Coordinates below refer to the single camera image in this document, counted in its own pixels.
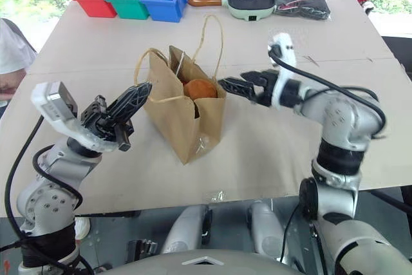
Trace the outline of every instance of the paper bag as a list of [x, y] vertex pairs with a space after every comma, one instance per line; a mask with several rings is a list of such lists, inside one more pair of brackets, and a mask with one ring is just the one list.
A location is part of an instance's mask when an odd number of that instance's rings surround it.
[[[203, 27], [198, 50], [203, 44], [204, 30]], [[153, 87], [144, 108], [179, 159], [186, 164], [204, 155], [219, 143], [226, 92], [218, 84], [216, 72], [209, 78], [190, 57], [184, 55], [182, 58], [182, 54], [181, 50], [170, 46], [169, 61], [166, 62], [165, 57], [156, 50], [149, 52], [150, 71], [147, 80]], [[182, 82], [193, 79], [206, 79], [212, 82], [217, 89], [218, 97], [195, 101], [186, 97]]]

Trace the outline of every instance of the white table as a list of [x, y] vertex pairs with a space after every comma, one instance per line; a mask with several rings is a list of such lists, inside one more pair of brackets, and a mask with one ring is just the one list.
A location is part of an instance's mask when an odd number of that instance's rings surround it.
[[[320, 22], [270, 16], [256, 23], [237, 20], [224, 8], [191, 8], [178, 24], [89, 18], [71, 3], [23, 80], [0, 123], [0, 184], [30, 134], [38, 112], [29, 97], [44, 81], [63, 81], [83, 110], [101, 94], [108, 102], [133, 83], [133, 68], [148, 47], [167, 52], [173, 44], [189, 55], [200, 38], [203, 16], [216, 14], [224, 27], [225, 49], [218, 77], [270, 67], [270, 32], [289, 32], [298, 67], [342, 85], [377, 92], [388, 118], [387, 138], [371, 143], [361, 189], [412, 184], [412, 85], [403, 68], [368, 21], [356, 0], [328, 0], [332, 20]], [[212, 72], [219, 47], [213, 20], [198, 64]], [[143, 65], [140, 79], [147, 74]], [[183, 166], [142, 109], [133, 118], [132, 148], [105, 154], [83, 181], [80, 213], [110, 213], [298, 193], [310, 176], [310, 161], [321, 128], [289, 109], [276, 111], [228, 95], [221, 142], [207, 155]], [[35, 178], [32, 155], [59, 134], [42, 125], [24, 156], [12, 200]], [[0, 196], [4, 193], [0, 187]]]

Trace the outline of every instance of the shoe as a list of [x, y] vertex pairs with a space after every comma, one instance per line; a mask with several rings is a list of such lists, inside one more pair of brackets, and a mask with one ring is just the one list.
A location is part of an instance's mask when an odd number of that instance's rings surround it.
[[95, 269], [93, 269], [93, 271], [95, 272], [95, 274], [100, 274], [103, 272], [106, 272], [107, 270], [111, 270], [113, 267], [110, 263], [105, 263], [99, 267], [96, 267]]
[[90, 219], [88, 217], [76, 217], [75, 219], [76, 240], [83, 240], [90, 231]]
[[370, 1], [365, 1], [362, 4], [362, 8], [365, 11], [366, 15], [369, 15], [369, 13], [371, 13], [372, 10], [375, 8], [375, 5], [371, 3]]

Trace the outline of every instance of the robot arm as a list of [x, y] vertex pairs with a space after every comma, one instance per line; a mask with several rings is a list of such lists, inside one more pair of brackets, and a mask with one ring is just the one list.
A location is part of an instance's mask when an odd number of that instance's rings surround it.
[[[412, 266], [401, 253], [372, 226], [354, 220], [359, 168], [372, 136], [385, 123], [383, 113], [377, 113], [381, 110], [376, 95], [367, 91], [367, 96], [359, 98], [348, 91], [317, 90], [297, 80], [284, 80], [285, 67], [294, 67], [290, 38], [285, 39], [285, 34], [274, 37], [268, 50], [272, 62], [282, 67], [280, 72], [251, 71], [241, 74], [243, 80], [229, 77], [220, 84], [229, 93], [260, 105], [270, 107], [278, 102], [294, 108], [297, 114], [323, 126], [319, 152], [312, 160], [314, 177], [302, 181], [299, 201], [303, 215], [321, 235], [329, 269], [336, 274], [390, 274], [390, 270], [411, 274]], [[256, 94], [255, 86], [263, 91]]]
[[[43, 254], [65, 265], [75, 266], [79, 249], [75, 244], [74, 210], [81, 204], [78, 192], [83, 179], [97, 166], [103, 152], [130, 148], [134, 131], [130, 118], [143, 106], [151, 91], [146, 82], [128, 88], [110, 106], [102, 96], [77, 119], [77, 105], [61, 82], [36, 86], [32, 102], [53, 128], [68, 136], [40, 150], [33, 158], [37, 178], [17, 199], [24, 217], [21, 230]], [[32, 246], [22, 245], [20, 273], [55, 274]]]

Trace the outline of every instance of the pan handle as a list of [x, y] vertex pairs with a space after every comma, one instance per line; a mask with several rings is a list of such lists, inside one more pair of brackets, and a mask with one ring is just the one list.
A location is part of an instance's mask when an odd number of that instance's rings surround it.
[[191, 6], [221, 6], [221, 0], [188, 0]]

